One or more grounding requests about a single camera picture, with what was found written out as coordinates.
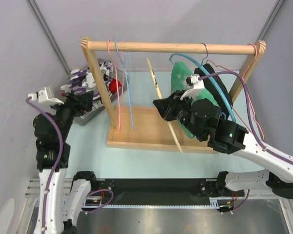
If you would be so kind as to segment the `purple camouflage trousers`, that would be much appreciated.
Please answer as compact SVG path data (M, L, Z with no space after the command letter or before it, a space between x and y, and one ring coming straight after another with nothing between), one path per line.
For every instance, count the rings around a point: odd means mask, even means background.
M109 84L113 78L115 78L115 71L113 63L109 60L99 59L99 67L102 73L104 83L107 87L109 96L113 94L109 91ZM76 93L77 95L85 92L93 91L93 100L100 99L101 95L98 89L94 77L89 67L83 69L76 69L71 71L70 80L68 84L63 85L61 90L64 92Z

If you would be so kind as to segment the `red trousers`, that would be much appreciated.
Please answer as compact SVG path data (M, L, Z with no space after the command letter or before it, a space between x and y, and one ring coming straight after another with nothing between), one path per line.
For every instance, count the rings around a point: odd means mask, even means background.
M110 84L109 84L109 91L114 94L117 92L117 88L122 87L122 84L119 81L116 81L116 79L112 79Z

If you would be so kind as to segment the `cream wooden hanger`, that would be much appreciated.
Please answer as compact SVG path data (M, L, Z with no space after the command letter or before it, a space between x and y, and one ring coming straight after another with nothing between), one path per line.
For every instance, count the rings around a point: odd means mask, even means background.
M153 71L153 69L152 69L152 66L151 66L150 60L147 58L146 61L147 61L148 67L149 67L150 75L151 75L151 78L152 78L152 81L153 81L154 88L155 88L155 90L156 90L157 96L158 96L159 99L162 99L162 94L161 94L161 91L160 91L160 89L159 89L159 86L158 86L158 83L157 83L157 79L156 79L156 75L155 75L155 73L154 73L154 71ZM175 130L174 130L172 124L171 124L170 122L167 122L167 124L168 124L169 130L170 130L170 133L171 133L171 135L172 135L172 137L173 137L173 139L174 139L174 142L175 142L175 144L176 144L176 146L177 146L179 152L180 152L180 153L183 153L183 150L182 150L182 148L181 148L181 145L180 145L180 143L179 143L179 140L178 140L178 138L177 138L177 136L176 136L176 133L175 133Z

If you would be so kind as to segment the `light blue wire hanger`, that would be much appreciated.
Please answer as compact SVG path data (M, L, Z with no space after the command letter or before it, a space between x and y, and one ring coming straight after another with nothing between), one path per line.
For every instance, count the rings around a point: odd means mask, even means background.
M127 72L127 69L126 69L126 59L128 58L128 53L126 52L124 59L122 59L117 40L115 40L115 47L116 47L116 51L119 56L120 62L122 64L122 67L124 69L127 93L128 93L128 106L129 106L129 113L130 113L130 120L131 120L131 128L132 130L135 130L132 103L131 103L131 91L130 91L130 81L129 81L130 77L129 77L129 72Z

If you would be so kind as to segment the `black white print trousers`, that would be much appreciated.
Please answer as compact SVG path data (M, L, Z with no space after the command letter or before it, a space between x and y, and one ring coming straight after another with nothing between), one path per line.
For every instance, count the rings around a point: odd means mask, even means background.
M91 111L85 112L85 114L83 116L81 116L81 119L95 117L98 113L100 113L104 109L105 109L105 106L102 102L102 99L101 98L96 99L93 101Z

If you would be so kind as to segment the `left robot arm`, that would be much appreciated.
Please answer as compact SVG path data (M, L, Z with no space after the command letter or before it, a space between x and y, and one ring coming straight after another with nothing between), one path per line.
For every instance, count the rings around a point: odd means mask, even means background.
M47 90L37 94L40 103L47 103L55 114L35 107L40 114L33 121L36 140L36 160L40 179L36 234L75 234L82 204L88 195L97 192L94 172L77 172L69 196L63 202L63 187L68 169L70 145L66 143L73 120L91 111L93 92L63 93L63 100L54 98Z

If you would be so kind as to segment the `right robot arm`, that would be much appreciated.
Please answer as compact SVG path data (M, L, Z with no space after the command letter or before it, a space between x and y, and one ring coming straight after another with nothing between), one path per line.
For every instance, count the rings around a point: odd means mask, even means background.
M215 189L220 195L240 190L272 190L283 198L293 199L293 156L259 140L245 127L223 119L220 107L208 99L193 102L176 91L153 101L165 121L179 121L200 142L214 151L245 158L263 167L260 171L218 174Z

